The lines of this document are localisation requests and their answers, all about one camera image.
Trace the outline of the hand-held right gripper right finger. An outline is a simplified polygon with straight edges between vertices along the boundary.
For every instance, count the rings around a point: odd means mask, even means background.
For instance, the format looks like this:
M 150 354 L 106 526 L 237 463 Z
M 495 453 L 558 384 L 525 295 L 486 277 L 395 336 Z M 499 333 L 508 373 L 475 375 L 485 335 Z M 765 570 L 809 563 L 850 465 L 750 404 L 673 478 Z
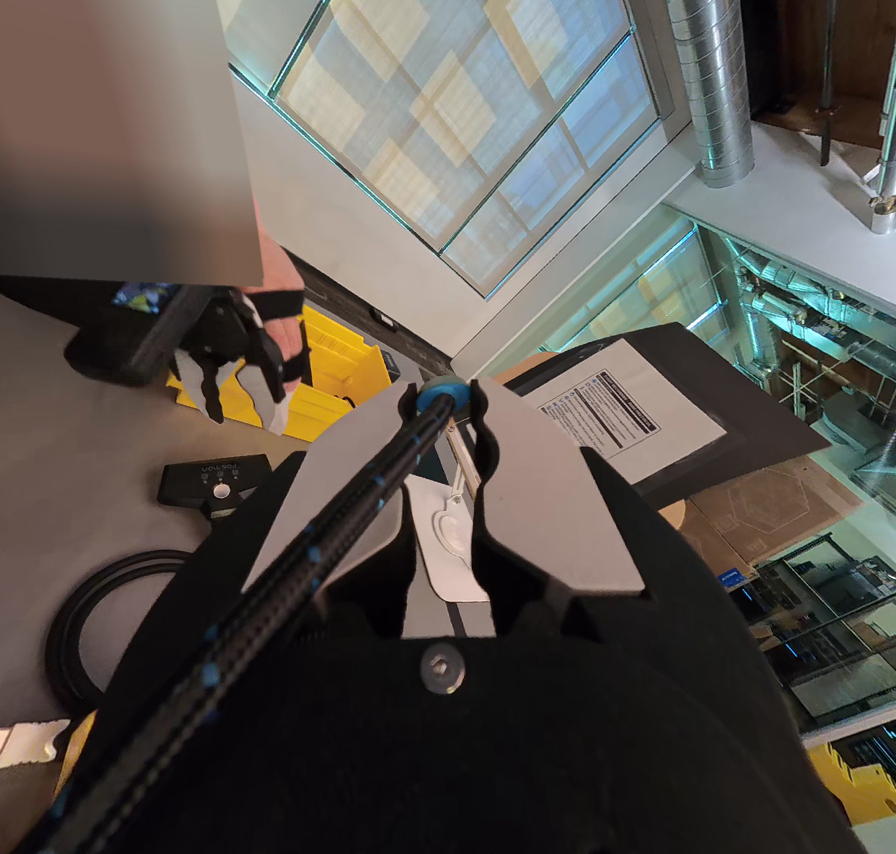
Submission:
M 497 635 L 535 612 L 560 629 L 574 602 L 646 585 L 588 461 L 541 410 L 493 379 L 471 384 L 480 476 L 472 569 Z

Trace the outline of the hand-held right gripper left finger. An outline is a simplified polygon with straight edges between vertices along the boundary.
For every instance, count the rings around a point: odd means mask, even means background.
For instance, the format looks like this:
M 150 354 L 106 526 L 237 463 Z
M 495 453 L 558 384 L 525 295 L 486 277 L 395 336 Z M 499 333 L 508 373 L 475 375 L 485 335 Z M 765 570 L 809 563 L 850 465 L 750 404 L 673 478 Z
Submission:
M 289 486 L 246 579 L 258 580 L 416 414 L 417 386 L 399 381 L 350 411 L 314 441 Z M 408 498 L 399 488 L 292 624 L 298 635 L 401 635 L 417 540 Z

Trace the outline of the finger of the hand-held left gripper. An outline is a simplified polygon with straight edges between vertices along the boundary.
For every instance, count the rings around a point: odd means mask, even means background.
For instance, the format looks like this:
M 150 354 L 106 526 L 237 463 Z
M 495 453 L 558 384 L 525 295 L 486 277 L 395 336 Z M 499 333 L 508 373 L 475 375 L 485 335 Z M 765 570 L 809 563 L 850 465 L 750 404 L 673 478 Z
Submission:
M 276 435 L 285 434 L 288 423 L 288 394 L 275 401 L 261 367 L 245 364 L 236 373 L 241 388 L 249 395 L 261 427 Z
M 225 417 L 219 388 L 222 384 L 222 370 L 227 364 L 210 352 L 193 354 L 177 349 L 174 352 L 174 366 L 182 392 L 191 400 L 196 410 L 214 423 L 222 424 Z

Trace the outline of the yellow plastic bin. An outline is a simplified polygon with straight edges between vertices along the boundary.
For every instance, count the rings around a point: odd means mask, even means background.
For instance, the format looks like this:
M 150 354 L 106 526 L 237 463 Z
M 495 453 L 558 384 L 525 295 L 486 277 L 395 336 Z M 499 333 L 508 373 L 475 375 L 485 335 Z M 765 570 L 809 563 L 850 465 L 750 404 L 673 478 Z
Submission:
M 291 395 L 284 429 L 271 433 L 312 443 L 356 407 L 387 389 L 393 378 L 385 353 L 378 345 L 367 344 L 360 333 L 315 308 L 305 308 L 293 322 L 307 333 L 301 356 L 308 358 L 308 364 L 303 364 L 306 374 Z M 252 397 L 239 383 L 238 372 L 244 364 L 244 360 L 238 361 L 234 374 L 218 382 L 222 417 L 261 428 L 263 422 Z M 173 368 L 166 386 L 173 390 L 176 404 L 199 410 Z
M 895 785 L 879 764 L 851 768 L 831 744 L 809 748 L 825 788 L 842 804 L 849 823 L 862 826 L 895 815 Z

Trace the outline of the black HDMI switch with cable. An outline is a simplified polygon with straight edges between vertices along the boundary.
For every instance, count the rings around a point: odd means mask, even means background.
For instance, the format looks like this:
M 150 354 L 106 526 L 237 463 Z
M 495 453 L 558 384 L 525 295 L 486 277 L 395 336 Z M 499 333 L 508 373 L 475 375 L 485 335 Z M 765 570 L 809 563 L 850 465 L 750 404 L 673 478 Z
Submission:
M 161 505 L 194 510 L 214 527 L 234 512 L 272 470 L 266 455 L 169 464 L 162 470 L 157 500 Z M 131 582 L 176 574 L 190 557 L 181 550 L 156 549 L 120 558 L 82 581 L 62 602 L 44 645 L 44 672 L 67 716 L 86 717 L 97 709 L 103 696 L 81 655 L 84 625 L 97 605 Z

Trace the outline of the person's left hand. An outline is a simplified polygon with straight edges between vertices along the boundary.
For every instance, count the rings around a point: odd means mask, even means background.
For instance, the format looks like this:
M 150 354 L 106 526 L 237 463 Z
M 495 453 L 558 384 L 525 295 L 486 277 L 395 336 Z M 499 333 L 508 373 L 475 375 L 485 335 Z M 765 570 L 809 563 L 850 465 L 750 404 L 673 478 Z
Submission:
M 303 291 L 304 282 L 286 252 L 271 235 L 259 226 L 259 239 L 263 264 L 263 286 L 261 293 L 297 290 Z M 302 323 L 294 316 L 273 318 L 264 321 L 264 327 L 279 345 L 284 363 L 303 354 L 304 340 Z

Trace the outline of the white board stand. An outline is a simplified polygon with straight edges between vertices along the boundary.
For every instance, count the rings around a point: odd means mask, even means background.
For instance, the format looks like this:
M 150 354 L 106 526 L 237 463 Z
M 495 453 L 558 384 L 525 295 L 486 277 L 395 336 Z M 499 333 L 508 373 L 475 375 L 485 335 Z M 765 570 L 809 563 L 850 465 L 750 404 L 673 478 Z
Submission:
M 460 426 L 445 432 L 456 462 L 451 485 L 418 476 L 405 482 L 420 552 L 434 593 L 444 602 L 487 603 L 472 570 L 473 510 L 480 477 L 473 445 Z

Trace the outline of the wooden instruction board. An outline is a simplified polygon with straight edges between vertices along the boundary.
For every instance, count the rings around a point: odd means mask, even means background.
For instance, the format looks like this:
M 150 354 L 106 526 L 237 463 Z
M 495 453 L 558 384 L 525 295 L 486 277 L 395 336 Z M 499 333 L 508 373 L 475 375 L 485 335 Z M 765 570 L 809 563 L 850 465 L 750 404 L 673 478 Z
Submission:
M 509 390 L 657 510 L 831 445 L 679 322 L 515 370 Z

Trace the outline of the flat cardboard box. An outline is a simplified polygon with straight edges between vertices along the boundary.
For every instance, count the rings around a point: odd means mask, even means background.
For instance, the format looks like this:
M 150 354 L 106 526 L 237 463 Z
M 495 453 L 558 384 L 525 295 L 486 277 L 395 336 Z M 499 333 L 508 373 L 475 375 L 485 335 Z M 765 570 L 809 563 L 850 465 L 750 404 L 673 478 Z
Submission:
M 862 505 L 816 460 L 802 456 L 689 497 L 679 532 L 711 572 L 732 586 Z

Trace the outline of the narrow blind-covered window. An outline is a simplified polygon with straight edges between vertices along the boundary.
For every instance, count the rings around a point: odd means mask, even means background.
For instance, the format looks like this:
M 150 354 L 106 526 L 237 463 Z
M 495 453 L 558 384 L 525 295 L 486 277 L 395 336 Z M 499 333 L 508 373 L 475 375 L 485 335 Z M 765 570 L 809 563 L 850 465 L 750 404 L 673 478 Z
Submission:
M 621 333 L 679 322 L 717 348 L 729 332 L 727 298 L 697 225 L 675 221 L 611 282 L 591 295 L 538 346 L 562 353 Z

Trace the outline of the large blind-covered window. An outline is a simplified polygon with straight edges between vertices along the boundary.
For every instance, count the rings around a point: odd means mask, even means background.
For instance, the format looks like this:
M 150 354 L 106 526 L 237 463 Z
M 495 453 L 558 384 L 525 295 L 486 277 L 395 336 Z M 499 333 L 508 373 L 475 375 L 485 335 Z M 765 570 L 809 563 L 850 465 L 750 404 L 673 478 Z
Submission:
M 631 0 L 325 0 L 275 104 L 485 298 L 660 120 Z

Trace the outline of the silver ventilation duct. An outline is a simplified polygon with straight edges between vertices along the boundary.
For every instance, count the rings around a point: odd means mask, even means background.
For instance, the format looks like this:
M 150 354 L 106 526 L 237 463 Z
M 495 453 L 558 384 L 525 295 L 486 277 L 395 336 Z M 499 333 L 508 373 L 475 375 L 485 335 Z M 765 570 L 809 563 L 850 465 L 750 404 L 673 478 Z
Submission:
M 698 172 L 728 188 L 755 166 L 740 0 L 666 0 L 685 82 Z

